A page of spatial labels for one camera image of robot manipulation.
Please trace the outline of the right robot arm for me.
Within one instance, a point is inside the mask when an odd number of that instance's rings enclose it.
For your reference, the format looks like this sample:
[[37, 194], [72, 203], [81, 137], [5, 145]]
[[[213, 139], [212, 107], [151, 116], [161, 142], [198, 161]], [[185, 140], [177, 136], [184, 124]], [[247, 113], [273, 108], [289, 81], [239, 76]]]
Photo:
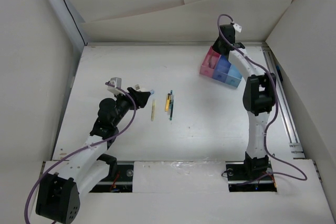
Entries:
[[248, 145], [244, 164], [235, 167], [241, 180], [253, 180], [269, 167], [269, 157], [265, 149], [265, 128], [276, 97], [272, 86], [275, 76], [263, 66], [254, 62], [243, 44], [235, 41], [237, 28], [234, 23], [219, 25], [219, 37], [212, 49], [224, 56], [244, 78], [246, 84], [243, 93], [243, 106], [249, 119]]

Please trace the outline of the blue teal gel pen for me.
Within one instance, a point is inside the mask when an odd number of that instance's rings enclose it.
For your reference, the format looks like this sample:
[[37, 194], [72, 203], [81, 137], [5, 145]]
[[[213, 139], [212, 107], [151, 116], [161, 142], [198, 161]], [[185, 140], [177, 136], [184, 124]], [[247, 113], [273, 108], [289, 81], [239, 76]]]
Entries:
[[169, 120], [172, 120], [173, 117], [173, 106], [174, 106], [174, 93], [173, 90], [170, 92], [170, 105], [169, 105], [169, 112], [170, 112], [170, 117]]

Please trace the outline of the pale yellow highlighter pen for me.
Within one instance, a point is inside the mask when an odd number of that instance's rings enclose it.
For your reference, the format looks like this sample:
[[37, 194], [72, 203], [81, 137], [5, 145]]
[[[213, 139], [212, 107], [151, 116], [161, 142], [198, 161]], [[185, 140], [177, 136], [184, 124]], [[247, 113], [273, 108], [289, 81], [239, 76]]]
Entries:
[[151, 109], [151, 121], [155, 119], [155, 108], [156, 108], [156, 99], [152, 100], [152, 109]]

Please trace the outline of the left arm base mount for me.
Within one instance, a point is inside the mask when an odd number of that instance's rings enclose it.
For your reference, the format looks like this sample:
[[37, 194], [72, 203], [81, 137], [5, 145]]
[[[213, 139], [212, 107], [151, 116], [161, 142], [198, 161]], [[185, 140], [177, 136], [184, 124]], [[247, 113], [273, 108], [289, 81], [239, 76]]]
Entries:
[[117, 161], [108, 154], [102, 154], [99, 161], [109, 165], [107, 177], [98, 182], [91, 193], [131, 193], [133, 187], [134, 162]]

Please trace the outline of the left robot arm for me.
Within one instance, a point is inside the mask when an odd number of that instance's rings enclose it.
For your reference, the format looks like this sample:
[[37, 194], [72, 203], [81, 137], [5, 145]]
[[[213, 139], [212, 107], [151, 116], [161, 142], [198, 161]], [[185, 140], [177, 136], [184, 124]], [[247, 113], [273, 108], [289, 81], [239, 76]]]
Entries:
[[128, 87], [122, 90], [108, 82], [113, 98], [99, 103], [98, 117], [82, 148], [61, 159], [64, 166], [52, 173], [47, 170], [39, 179], [35, 212], [53, 222], [72, 223], [81, 200], [101, 180], [117, 175], [117, 160], [107, 155], [117, 136], [118, 124], [129, 112], [146, 106], [151, 91]]

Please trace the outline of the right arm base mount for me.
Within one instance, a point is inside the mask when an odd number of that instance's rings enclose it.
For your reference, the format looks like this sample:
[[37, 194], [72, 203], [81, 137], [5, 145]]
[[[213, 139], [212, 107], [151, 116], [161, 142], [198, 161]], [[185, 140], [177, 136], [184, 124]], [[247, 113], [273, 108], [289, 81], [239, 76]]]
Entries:
[[230, 193], [277, 192], [271, 163], [266, 168], [248, 172], [244, 162], [226, 162], [221, 176], [227, 179]]

